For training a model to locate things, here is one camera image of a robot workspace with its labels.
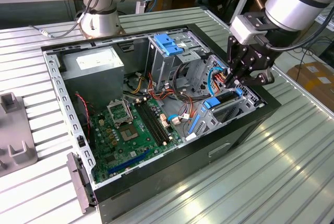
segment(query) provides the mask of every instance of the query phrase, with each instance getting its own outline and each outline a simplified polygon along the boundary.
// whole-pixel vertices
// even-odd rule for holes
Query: motherboard
[[[123,101],[91,117],[97,183],[122,173],[182,142],[155,99],[126,105]]]

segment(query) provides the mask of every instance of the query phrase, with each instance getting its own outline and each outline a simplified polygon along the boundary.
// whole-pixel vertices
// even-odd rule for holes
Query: cardboard box
[[[292,67],[287,74],[296,80],[299,65]],[[297,82],[309,91],[326,107],[334,111],[334,74],[320,62],[301,65]]]

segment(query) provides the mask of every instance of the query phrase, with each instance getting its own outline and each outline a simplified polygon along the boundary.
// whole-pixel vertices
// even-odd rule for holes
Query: blue drive bay latch
[[[183,53],[183,49],[179,48],[173,39],[171,39],[166,33],[157,34],[154,36],[156,43],[161,47],[161,49],[168,55],[175,55]]]

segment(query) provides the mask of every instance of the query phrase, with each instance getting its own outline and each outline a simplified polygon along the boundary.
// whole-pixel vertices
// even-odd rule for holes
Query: metal workbench
[[[121,17],[127,32],[196,23],[226,50],[228,30],[200,8]],[[72,22],[43,26],[63,33]],[[0,31],[0,91],[23,96],[39,161],[0,178],[0,223],[99,223],[83,216],[66,167],[72,149],[40,47],[30,28]],[[243,145],[115,223],[330,223],[334,217],[334,120],[279,70],[266,89],[282,107]]]
[[[328,14],[330,12],[330,10],[333,8],[334,3],[331,3],[328,7],[326,7],[319,15],[318,17],[315,19],[316,22],[318,22],[319,24],[324,23],[325,19],[327,19]],[[334,31],[334,18],[332,18],[329,22],[329,24],[326,27],[327,29],[331,30],[332,32]]]

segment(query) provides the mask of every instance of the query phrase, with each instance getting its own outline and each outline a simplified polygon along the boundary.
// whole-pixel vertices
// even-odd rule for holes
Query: gray plastic holder
[[[0,177],[37,162],[22,97],[0,95]]]

